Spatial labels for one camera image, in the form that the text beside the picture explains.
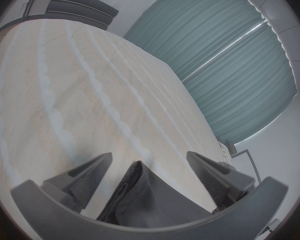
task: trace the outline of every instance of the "black cloth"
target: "black cloth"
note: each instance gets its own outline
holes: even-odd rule
[[[97,220],[155,228],[180,225],[210,215],[137,161],[129,167]]]

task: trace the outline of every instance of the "gray frame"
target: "gray frame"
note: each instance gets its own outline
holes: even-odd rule
[[[250,162],[252,163],[254,172],[256,173],[256,178],[258,179],[258,183],[260,184],[261,183],[260,175],[259,175],[257,167],[256,167],[255,163],[253,162],[253,159],[252,159],[252,157],[251,157],[251,155],[249,153],[249,150],[246,149],[246,150],[243,150],[243,151],[241,151],[239,153],[233,154],[233,155],[231,155],[231,158],[236,158],[236,157],[238,157],[238,156],[240,156],[240,155],[242,155],[244,153],[248,154],[248,157],[250,159]]]

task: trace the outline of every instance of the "mattress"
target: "mattress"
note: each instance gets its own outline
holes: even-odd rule
[[[224,156],[200,109],[161,60],[104,30],[40,19],[0,43],[0,202],[33,239],[10,189],[70,170],[100,154],[113,162],[81,214],[96,218],[129,166],[141,160],[211,211],[187,151]]]

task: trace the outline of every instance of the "curtain fold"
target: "curtain fold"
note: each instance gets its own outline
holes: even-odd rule
[[[247,0],[157,0],[125,38],[166,62],[182,81],[263,21]],[[297,92],[285,51],[267,23],[183,84],[214,134],[234,143],[274,120]]]

